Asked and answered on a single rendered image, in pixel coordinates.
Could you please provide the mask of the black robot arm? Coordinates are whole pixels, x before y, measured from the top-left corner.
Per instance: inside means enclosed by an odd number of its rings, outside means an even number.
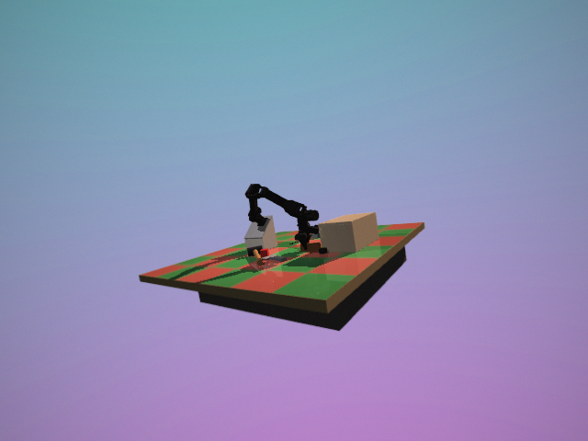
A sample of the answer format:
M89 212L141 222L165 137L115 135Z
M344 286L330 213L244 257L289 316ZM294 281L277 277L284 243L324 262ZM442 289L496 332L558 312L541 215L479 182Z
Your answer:
M259 192L260 188L262 189ZM264 226L267 220L267 218L261 215L262 210L257 206L257 200L259 198L266 198L279 205L287 214L297 218L298 222L317 221L319 219L319 212L317 210L306 210L307 207L304 204L282 198L280 195L272 192L267 187L262 187L260 184L251 184L245 192L245 196L249 198L250 204L250 211L248 213L249 221L257 222L257 226ZM302 209L300 210L300 208ZM309 232L318 234L319 226L316 224L314 226L307 224L306 233Z

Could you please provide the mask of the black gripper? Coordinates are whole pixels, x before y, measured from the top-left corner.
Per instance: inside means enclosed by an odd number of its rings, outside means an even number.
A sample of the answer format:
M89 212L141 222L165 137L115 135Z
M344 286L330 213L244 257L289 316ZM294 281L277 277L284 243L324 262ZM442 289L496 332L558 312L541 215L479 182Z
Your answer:
M307 243L310 242L310 238L311 238L311 235L309 235L309 233L311 233L311 232L306 233L307 224L309 225L309 223L307 221L298 222L297 226L299 226L299 231L294 236L295 240L299 240L305 250L307 250Z

